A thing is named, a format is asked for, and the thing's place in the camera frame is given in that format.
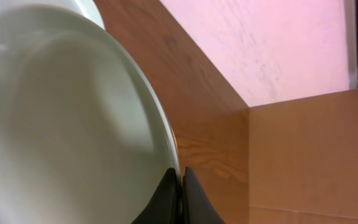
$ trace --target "pink surface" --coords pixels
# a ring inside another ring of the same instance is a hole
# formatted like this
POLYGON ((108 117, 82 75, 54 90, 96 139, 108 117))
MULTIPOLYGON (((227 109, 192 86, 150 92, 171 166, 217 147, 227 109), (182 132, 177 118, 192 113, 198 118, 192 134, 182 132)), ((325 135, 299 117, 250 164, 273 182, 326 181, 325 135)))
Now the pink surface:
POLYGON ((162 0, 249 106, 349 89, 342 0, 162 0))

